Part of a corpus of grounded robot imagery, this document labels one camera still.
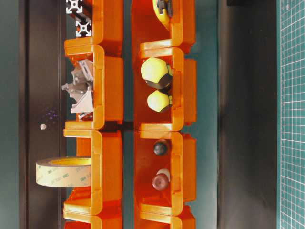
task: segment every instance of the yellow rubber cap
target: yellow rubber cap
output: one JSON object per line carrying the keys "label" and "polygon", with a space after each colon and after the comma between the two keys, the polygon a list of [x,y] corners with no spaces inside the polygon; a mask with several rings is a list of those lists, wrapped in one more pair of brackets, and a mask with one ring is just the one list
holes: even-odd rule
{"label": "yellow rubber cap", "polygon": [[153,4],[153,10],[157,16],[157,18],[159,19],[159,21],[164,25],[164,27],[167,30],[170,30],[170,17],[167,14],[166,9],[162,10],[162,14],[160,14],[159,12],[159,8],[158,8],[158,0],[152,0],[152,4]]}
{"label": "yellow rubber cap", "polygon": [[154,91],[147,97],[149,108],[156,112],[163,112],[170,106],[170,97],[160,91]]}
{"label": "yellow rubber cap", "polygon": [[148,58],[141,66],[142,78],[153,83],[158,83],[168,73],[166,62],[159,58]]}

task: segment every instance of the grid lines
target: grid lines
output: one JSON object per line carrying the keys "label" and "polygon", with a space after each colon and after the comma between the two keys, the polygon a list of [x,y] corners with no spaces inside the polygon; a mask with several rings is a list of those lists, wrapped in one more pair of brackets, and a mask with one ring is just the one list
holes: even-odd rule
{"label": "grid lines", "polygon": [[280,0],[280,228],[305,229],[305,0]]}

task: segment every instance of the metal screw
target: metal screw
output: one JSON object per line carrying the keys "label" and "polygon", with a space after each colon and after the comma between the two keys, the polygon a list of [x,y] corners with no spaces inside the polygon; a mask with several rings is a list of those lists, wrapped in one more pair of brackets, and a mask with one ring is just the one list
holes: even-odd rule
{"label": "metal screw", "polygon": [[45,125],[44,123],[42,123],[40,125],[40,130],[45,130],[47,128],[47,125]]}

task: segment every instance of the orange storage bin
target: orange storage bin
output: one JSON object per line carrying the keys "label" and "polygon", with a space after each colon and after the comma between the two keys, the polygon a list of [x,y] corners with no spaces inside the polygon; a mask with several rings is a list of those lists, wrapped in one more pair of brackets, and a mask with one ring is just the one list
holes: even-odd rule
{"label": "orange storage bin", "polygon": [[66,129],[101,129],[105,121],[122,123],[124,119],[123,59],[105,56],[99,45],[66,48],[66,56],[75,66],[77,61],[93,61],[93,118],[68,121]]}
{"label": "orange storage bin", "polygon": [[123,0],[92,0],[92,36],[65,41],[65,48],[98,44],[108,56],[121,56]]}
{"label": "orange storage bin", "polygon": [[91,187],[75,188],[64,203],[64,214],[98,215],[120,206],[122,199],[122,137],[120,132],[64,130],[77,138],[77,156],[91,156]]}
{"label": "orange storage bin", "polygon": [[189,206],[179,216],[166,216],[135,210],[135,229],[196,229],[196,219]]}
{"label": "orange storage bin", "polygon": [[173,16],[167,30],[153,10],[153,0],[132,1],[132,51],[180,47],[189,53],[196,40],[195,0],[172,0]]}
{"label": "orange storage bin", "polygon": [[122,229],[121,207],[106,208],[99,215],[91,216],[78,213],[64,213],[65,229]]}
{"label": "orange storage bin", "polygon": [[[163,113],[150,109],[147,97],[156,89],[149,87],[141,75],[141,66],[149,57],[170,64],[173,70],[173,105]],[[184,124],[197,120],[197,62],[184,58],[179,48],[146,50],[139,53],[134,65],[134,128],[145,131],[179,131]]]}
{"label": "orange storage bin", "polygon": [[[158,156],[153,151],[158,139],[168,139],[171,149]],[[179,132],[136,131],[134,137],[134,199],[140,211],[180,215],[185,202],[196,200],[196,140]],[[167,168],[171,181],[157,191],[152,179]]]}

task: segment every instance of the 3m tape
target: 3m tape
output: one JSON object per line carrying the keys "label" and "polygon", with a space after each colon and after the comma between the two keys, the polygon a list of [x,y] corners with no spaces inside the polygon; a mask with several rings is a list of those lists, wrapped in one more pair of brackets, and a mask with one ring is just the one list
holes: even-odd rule
{"label": "3m tape", "polygon": [[91,157],[60,157],[38,161],[36,183],[48,187],[91,186]]}

